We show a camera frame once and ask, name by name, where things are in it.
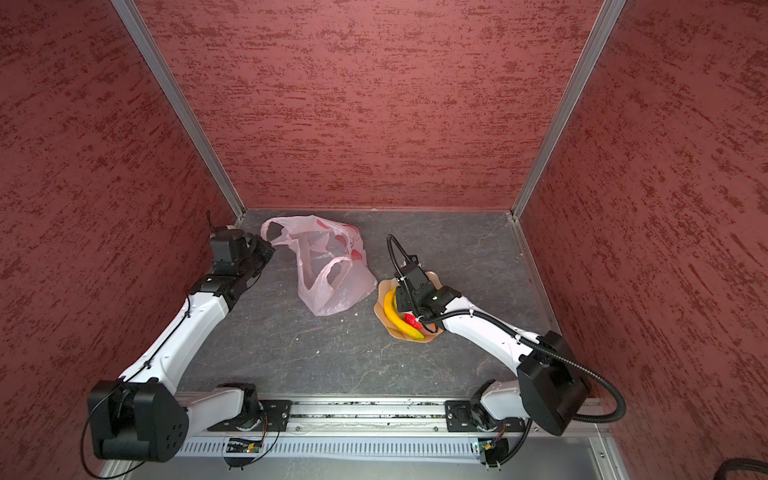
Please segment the red fake apple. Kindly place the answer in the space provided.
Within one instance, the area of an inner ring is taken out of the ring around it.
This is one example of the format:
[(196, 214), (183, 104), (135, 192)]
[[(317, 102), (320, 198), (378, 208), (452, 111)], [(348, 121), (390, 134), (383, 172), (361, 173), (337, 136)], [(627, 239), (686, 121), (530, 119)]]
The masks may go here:
[(415, 329), (417, 329), (417, 330), (422, 330), (422, 329), (423, 329), (423, 325), (422, 325), (422, 324), (421, 324), (421, 323), (420, 323), (420, 322), (417, 320), (417, 318), (416, 318), (416, 317), (415, 317), (413, 314), (411, 314), (411, 313), (405, 313), (405, 314), (404, 314), (404, 321), (405, 321), (405, 322), (406, 322), (408, 325), (410, 325), (411, 327), (413, 327), (413, 328), (415, 328)]

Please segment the yellow fake banana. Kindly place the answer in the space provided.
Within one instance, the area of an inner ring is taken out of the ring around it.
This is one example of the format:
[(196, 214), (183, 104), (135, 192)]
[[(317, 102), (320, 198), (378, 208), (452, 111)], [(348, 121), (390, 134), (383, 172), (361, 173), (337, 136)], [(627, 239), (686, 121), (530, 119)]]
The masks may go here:
[(396, 290), (390, 290), (384, 298), (383, 310), (386, 318), (390, 323), (407, 338), (414, 341), (423, 341), (425, 336), (417, 329), (408, 325), (403, 318), (400, 317), (396, 310)]

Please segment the peach scalloped plate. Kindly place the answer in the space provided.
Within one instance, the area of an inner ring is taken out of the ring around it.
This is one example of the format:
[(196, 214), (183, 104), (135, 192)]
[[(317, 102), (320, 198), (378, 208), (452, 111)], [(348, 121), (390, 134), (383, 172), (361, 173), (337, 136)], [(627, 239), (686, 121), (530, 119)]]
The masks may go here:
[(422, 334), (423, 339), (412, 338), (407, 333), (403, 332), (387, 316), (386, 314), (387, 307), (385, 306), (385, 304), (387, 300), (389, 300), (390, 302), (393, 302), (394, 296), (390, 295), (390, 292), (393, 291), (397, 286), (398, 286), (398, 282), (395, 278), (382, 280), (378, 284), (378, 297), (377, 297), (376, 304), (374, 305), (374, 313), (376, 317), (379, 319), (379, 321), (381, 322), (381, 324), (387, 329), (388, 333), (393, 338), (398, 340), (426, 344), (436, 339), (441, 334), (441, 331), (438, 331), (437, 333), (430, 333), (424, 329), (421, 329), (420, 333)]

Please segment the pink plastic shopping bag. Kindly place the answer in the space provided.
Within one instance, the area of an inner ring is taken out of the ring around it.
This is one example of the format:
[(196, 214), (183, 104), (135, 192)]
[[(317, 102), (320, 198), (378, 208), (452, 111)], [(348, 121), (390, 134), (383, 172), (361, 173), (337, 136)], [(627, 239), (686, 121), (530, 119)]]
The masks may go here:
[(317, 215), (278, 216), (264, 221), (260, 234), (295, 254), (298, 295), (315, 316), (349, 310), (377, 287), (353, 225)]

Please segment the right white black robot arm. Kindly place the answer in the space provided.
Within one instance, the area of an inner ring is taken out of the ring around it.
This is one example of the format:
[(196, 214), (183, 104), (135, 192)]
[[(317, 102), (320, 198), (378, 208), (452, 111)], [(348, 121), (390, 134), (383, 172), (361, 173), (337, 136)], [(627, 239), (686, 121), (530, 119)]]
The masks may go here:
[(560, 436), (588, 397), (586, 375), (564, 360), (537, 351), (552, 347), (570, 356), (564, 339), (553, 331), (540, 336), (514, 327), (478, 308), (457, 290), (435, 287), (416, 262), (397, 270), (400, 304), (417, 317), (481, 347), (512, 370), (514, 381), (493, 381), (481, 390), (481, 412), (494, 420), (528, 418)]

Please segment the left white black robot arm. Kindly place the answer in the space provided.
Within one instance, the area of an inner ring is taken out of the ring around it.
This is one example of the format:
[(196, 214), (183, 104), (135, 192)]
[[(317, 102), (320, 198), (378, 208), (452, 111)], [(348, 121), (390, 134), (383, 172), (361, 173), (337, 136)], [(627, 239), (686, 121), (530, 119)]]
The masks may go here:
[(201, 393), (178, 391), (209, 334), (274, 255), (261, 236), (227, 227), (214, 230), (210, 246), (210, 272), (189, 289), (170, 324), (117, 379), (102, 380), (89, 393), (81, 441), (92, 445), (96, 458), (166, 462), (188, 436), (218, 424), (245, 432), (266, 429), (250, 383), (224, 383)]

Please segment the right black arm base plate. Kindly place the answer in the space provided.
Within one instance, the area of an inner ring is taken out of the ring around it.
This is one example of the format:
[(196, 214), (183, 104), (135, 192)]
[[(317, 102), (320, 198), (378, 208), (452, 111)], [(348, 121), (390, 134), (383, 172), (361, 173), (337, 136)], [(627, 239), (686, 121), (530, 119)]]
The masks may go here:
[(496, 420), (482, 406), (469, 400), (448, 400), (444, 403), (447, 430), (450, 433), (522, 433), (525, 421), (511, 417)]

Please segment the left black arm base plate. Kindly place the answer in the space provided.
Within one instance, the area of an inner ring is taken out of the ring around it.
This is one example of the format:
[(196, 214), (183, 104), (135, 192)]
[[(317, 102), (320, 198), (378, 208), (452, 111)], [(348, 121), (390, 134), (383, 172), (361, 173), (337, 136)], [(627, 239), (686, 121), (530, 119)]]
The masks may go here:
[(208, 431), (235, 434), (285, 432), (291, 417), (292, 406), (291, 400), (260, 400), (255, 415), (241, 413), (233, 419), (224, 420), (209, 427)]

